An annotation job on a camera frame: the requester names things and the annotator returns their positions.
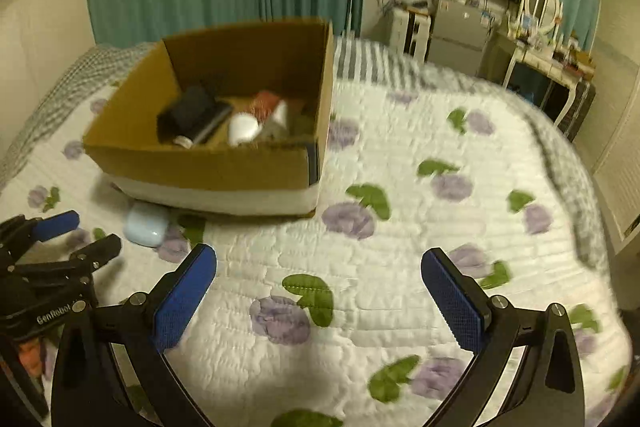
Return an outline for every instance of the table leg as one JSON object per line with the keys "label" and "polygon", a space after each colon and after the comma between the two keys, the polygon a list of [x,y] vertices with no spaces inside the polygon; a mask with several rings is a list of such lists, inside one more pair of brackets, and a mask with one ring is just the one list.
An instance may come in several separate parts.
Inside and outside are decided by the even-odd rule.
{"label": "table leg", "polygon": [[504,82],[502,83],[502,87],[507,89],[509,85],[509,80],[511,80],[511,73],[513,73],[513,68],[516,65],[516,54],[511,55],[511,60],[509,62],[509,67],[507,68],[507,73],[504,75]]}
{"label": "table leg", "polygon": [[574,102],[575,102],[575,86],[569,89],[569,97],[566,99],[566,103],[564,104],[562,111],[560,111],[558,118],[556,118],[556,121],[554,122],[554,127],[558,127],[558,125],[560,125],[562,118],[566,116],[571,106],[574,105]]}
{"label": "table leg", "polygon": [[549,81],[549,85],[546,86],[545,98],[542,99],[542,103],[540,104],[540,110],[542,111],[545,110],[546,102],[549,100],[549,95],[551,94],[551,88],[554,85],[554,81],[551,80],[551,78],[547,77],[546,79]]}
{"label": "table leg", "polygon": [[494,81],[494,64],[495,64],[496,48],[497,46],[494,45],[494,47],[489,52],[489,62],[487,64],[487,70],[486,70],[486,79],[489,82]]}

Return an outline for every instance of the open cardboard box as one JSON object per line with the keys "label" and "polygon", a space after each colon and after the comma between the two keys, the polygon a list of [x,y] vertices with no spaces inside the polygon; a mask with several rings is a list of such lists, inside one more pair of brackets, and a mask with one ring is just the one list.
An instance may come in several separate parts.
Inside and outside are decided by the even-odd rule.
{"label": "open cardboard box", "polygon": [[[315,209],[333,88],[333,31],[317,19],[208,28],[158,42],[84,136],[86,153],[128,195],[240,216]],[[211,82],[236,110],[263,89],[305,105],[308,134],[231,148],[226,124],[192,149],[158,141],[156,118],[180,92]]]}

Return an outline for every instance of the screw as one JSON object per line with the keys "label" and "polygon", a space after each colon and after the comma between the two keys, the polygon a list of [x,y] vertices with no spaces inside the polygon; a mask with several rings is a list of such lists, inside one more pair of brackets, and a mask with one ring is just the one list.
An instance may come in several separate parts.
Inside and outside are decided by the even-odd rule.
{"label": "screw", "polygon": [[491,304],[493,304],[498,309],[505,309],[509,305],[509,301],[507,297],[503,297],[502,295],[494,295],[491,297]]}
{"label": "screw", "polygon": [[562,304],[558,304],[557,302],[551,304],[551,311],[553,311],[554,315],[557,315],[558,317],[562,317],[564,315],[564,307],[562,307]]}
{"label": "screw", "polygon": [[74,305],[71,306],[71,309],[73,311],[75,311],[76,313],[80,313],[85,308],[86,308],[86,302],[84,302],[84,301],[76,301],[76,302],[74,302]]}
{"label": "screw", "polygon": [[137,292],[129,297],[129,302],[134,306],[140,306],[140,304],[144,304],[146,301],[146,293]]}

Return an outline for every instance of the quilted bedspread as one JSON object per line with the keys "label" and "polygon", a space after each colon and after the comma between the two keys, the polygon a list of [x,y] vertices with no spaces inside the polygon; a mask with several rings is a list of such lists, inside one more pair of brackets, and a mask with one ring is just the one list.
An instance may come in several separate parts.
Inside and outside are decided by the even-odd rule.
{"label": "quilted bedspread", "polygon": [[[420,277],[422,254],[441,247],[489,295],[531,309],[565,305],[596,425],[626,375],[630,344],[606,272],[586,261],[593,252],[580,253],[584,223],[549,175],[540,132],[492,91],[412,84],[409,67],[451,73],[394,64],[379,47],[353,53],[369,79],[354,81],[343,56],[350,46],[338,41],[316,215],[237,223],[176,210],[157,250],[124,241],[119,259],[96,273],[98,298],[110,305],[149,291],[190,246],[209,243],[218,273],[166,356],[215,425],[417,427],[472,358]],[[366,57],[373,61],[363,66]],[[6,184],[0,219],[68,209],[81,216],[81,230],[38,245],[27,261],[64,259],[104,233],[122,236],[130,200],[80,141],[115,89],[112,82],[80,103]],[[521,353],[481,421],[497,413]]]}

